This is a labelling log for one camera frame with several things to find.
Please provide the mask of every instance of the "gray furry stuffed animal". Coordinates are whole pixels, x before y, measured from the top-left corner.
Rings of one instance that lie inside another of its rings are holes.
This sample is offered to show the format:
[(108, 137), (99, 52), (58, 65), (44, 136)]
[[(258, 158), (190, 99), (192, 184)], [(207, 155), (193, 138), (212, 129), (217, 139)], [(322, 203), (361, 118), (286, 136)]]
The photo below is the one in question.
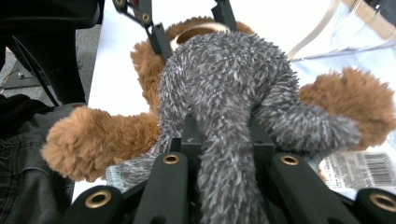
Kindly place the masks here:
[(257, 35), (193, 37), (163, 69), (161, 135), (149, 154), (131, 160), (133, 178), (148, 178), (156, 155), (181, 137), (185, 116), (193, 114), (205, 139), (197, 180), (201, 223), (267, 223), (255, 180), (250, 116), (282, 148), (304, 155), (330, 153), (360, 141), (354, 121), (300, 103), (298, 90), (285, 54)]

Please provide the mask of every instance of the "plush fur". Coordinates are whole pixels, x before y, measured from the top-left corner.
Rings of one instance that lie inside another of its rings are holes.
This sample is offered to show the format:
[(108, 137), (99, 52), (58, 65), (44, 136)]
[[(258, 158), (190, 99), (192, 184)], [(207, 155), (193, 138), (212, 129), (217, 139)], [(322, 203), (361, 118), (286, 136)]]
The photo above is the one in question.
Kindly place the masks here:
[(180, 46), (163, 69), (161, 135), (151, 152), (181, 137), (195, 115), (204, 148), (198, 173), (201, 223), (266, 223), (248, 130), (255, 116), (285, 149), (333, 150), (358, 144), (355, 122), (299, 101), (285, 54), (256, 35), (199, 35)]
[(63, 176), (93, 182), (109, 165), (146, 153), (159, 132), (158, 117), (150, 113), (110, 116), (78, 107), (50, 129), (41, 154)]
[(318, 76), (315, 83), (300, 88), (300, 99), (320, 105), (329, 114), (356, 120), (361, 141), (351, 150), (381, 145), (396, 129), (393, 91), (369, 72), (349, 67), (342, 74)]
[[(213, 19), (208, 17), (192, 18), (170, 26), (166, 30), (166, 34), (168, 39), (172, 40), (192, 26), (212, 21)], [(236, 23), (236, 29), (246, 34), (254, 34), (250, 27), (240, 21)], [(134, 51), (131, 52), (131, 58), (134, 69), (138, 74), (139, 83), (143, 89), (142, 95), (148, 102), (150, 109), (157, 112), (161, 71), (165, 65), (163, 57), (154, 53), (149, 41), (143, 41), (134, 46)]]

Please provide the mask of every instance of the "barcode label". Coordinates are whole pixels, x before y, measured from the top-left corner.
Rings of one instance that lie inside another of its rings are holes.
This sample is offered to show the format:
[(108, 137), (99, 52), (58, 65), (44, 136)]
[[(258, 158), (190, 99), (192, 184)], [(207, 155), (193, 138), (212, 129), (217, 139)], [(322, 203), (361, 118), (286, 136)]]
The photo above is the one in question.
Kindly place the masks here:
[(396, 169), (386, 152), (338, 152), (319, 168), (331, 189), (396, 188)]
[(363, 154), (363, 156), (371, 178), (373, 179), (374, 186), (396, 186), (396, 178), (392, 170), (392, 163), (387, 154)]

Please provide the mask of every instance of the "brown teddy bear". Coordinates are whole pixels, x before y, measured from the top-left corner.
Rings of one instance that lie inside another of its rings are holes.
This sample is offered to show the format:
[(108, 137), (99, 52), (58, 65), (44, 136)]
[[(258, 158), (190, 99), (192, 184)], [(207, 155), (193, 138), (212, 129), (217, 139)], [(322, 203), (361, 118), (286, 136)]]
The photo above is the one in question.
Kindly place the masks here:
[[(192, 26), (212, 22), (210, 18), (193, 18), (172, 25), (166, 34), (170, 40)], [(254, 32), (242, 22), (238, 31)], [(149, 112), (124, 117), (110, 116), (106, 111), (88, 107), (76, 108), (49, 131), (42, 149), (49, 167), (73, 180), (94, 181), (105, 177), (106, 168), (149, 151), (160, 134), (157, 109), (159, 83), (164, 61), (156, 55), (149, 41), (135, 45), (131, 53), (143, 96)], [(351, 68), (342, 74), (319, 76), (313, 84), (301, 88), (300, 98), (306, 104), (320, 105), (332, 115), (354, 119), (361, 132), (361, 142), (352, 149), (366, 149), (381, 144), (395, 129), (393, 91), (370, 74)]]
[[(192, 18), (170, 26), (166, 34), (173, 40), (191, 27), (209, 22), (213, 19)], [(242, 22), (238, 22), (236, 28), (254, 34)], [(154, 53), (148, 40), (137, 43), (134, 48), (131, 58), (149, 112), (123, 117), (110, 116), (99, 109), (76, 108), (49, 131), (42, 156), (51, 169), (76, 181), (86, 179), (92, 182), (105, 177), (108, 166), (139, 156), (155, 144), (160, 134), (157, 108), (164, 61), (161, 55)]]

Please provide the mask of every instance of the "white table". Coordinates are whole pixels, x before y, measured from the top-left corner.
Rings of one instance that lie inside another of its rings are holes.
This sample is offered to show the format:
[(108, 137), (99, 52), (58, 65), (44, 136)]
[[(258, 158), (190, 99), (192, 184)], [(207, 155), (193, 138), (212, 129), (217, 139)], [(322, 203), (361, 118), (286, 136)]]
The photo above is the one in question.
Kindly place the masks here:
[[(266, 40), (275, 42), (288, 52), (309, 32), (326, 12), (330, 0), (231, 0), (233, 14), (238, 21), (250, 26)], [(152, 0), (155, 24), (164, 28), (191, 17), (212, 17), (213, 0)], [(321, 43), (330, 41), (322, 35)], [(119, 14), (113, 2), (106, 0), (104, 21), (99, 40), (88, 106), (106, 110), (112, 115), (135, 115), (149, 110), (137, 81), (137, 73), (130, 59), (134, 44), (146, 40), (145, 30), (134, 21)], [(311, 48), (322, 51), (326, 44)], [(106, 181), (76, 183), (74, 200), (86, 189)]]

